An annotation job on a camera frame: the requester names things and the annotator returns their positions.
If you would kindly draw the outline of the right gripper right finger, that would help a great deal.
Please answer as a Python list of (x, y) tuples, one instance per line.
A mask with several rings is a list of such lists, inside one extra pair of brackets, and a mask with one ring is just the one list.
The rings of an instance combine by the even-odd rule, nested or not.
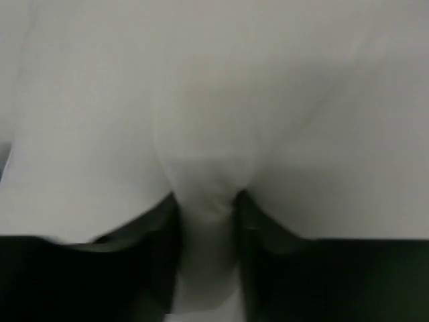
[(233, 217), (246, 321), (321, 321), (317, 243), (283, 228), (246, 191)]

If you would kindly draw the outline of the white pillow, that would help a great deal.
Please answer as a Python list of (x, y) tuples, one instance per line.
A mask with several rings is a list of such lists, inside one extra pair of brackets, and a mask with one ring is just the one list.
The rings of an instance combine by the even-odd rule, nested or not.
[(234, 200), (318, 245), (321, 321), (428, 320), (427, 1), (31, 1), (1, 320), (114, 321), (71, 249), (172, 193), (163, 321), (246, 321)]

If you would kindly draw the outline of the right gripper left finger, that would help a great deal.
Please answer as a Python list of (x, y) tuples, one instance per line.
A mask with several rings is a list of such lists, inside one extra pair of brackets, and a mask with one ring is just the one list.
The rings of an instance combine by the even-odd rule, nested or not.
[(181, 220), (172, 193), (135, 219), (71, 249), (105, 259), (105, 295), (114, 321), (163, 321), (170, 313), (182, 251)]

